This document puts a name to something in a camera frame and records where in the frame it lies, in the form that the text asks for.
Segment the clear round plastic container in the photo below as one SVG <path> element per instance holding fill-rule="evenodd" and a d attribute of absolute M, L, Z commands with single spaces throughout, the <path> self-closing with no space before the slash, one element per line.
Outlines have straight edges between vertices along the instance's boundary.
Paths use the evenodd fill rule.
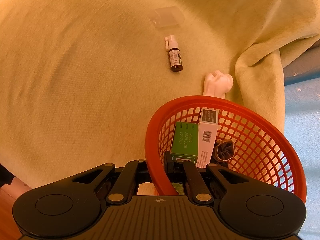
<path fill-rule="evenodd" d="M 157 28 L 166 28 L 181 25 L 184 14 L 176 6 L 153 9 L 149 12 L 149 18 Z"/>

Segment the green medicine box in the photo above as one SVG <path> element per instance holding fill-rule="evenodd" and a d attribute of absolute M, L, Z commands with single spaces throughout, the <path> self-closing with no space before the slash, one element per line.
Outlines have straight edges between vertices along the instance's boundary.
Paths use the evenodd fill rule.
<path fill-rule="evenodd" d="M 196 164 L 198 159 L 198 124 L 176 122 L 170 153 L 173 161 L 190 161 Z"/>

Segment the brown spray bottle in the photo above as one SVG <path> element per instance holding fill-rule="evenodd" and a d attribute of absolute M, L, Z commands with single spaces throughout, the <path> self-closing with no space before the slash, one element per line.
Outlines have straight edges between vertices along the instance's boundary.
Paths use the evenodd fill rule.
<path fill-rule="evenodd" d="M 183 70 L 178 42 L 174 35 L 165 37 L 165 50 L 169 53 L 170 69 L 172 72 L 180 72 Z"/>

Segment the white grey medicine box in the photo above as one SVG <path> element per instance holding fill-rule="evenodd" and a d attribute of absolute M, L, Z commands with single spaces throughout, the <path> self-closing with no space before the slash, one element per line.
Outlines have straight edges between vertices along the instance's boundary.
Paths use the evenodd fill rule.
<path fill-rule="evenodd" d="M 203 108 L 198 124 L 198 155 L 196 166 L 205 168 L 210 163 L 214 149 L 218 123 L 218 112 Z"/>

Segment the red plastic mesh basket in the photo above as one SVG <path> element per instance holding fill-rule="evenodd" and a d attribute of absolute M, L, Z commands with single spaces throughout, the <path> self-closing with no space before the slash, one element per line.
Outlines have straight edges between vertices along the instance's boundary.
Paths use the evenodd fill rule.
<path fill-rule="evenodd" d="M 217 139 L 231 139 L 235 157 L 233 171 L 277 186 L 306 201 L 306 178 L 300 159 L 269 121 L 246 107 L 210 96 L 184 96 L 171 100 L 152 116 L 145 136 L 145 158 L 152 182 L 159 195 L 174 196 L 164 169 L 164 152 L 171 148 L 176 122 L 198 122 L 201 109 L 219 111 Z"/>

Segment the yellow fleece blanket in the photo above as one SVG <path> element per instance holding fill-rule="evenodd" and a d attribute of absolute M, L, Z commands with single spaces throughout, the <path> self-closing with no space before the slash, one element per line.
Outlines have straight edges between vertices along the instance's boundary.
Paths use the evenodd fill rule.
<path fill-rule="evenodd" d="M 157 28 L 149 12 L 172 6 L 184 22 Z M 283 68 L 318 39 L 319 0 L 1 0 L 1 164 L 38 187 L 142 159 L 155 111 L 215 70 L 283 130 Z"/>

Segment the light blue bed sheet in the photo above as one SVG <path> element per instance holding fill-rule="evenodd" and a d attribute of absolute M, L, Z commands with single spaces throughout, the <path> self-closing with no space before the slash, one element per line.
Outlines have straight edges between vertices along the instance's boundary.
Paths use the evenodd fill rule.
<path fill-rule="evenodd" d="M 296 150 L 306 176 L 306 221 L 302 239 L 319 239 L 319 46 L 284 68 L 285 137 Z"/>

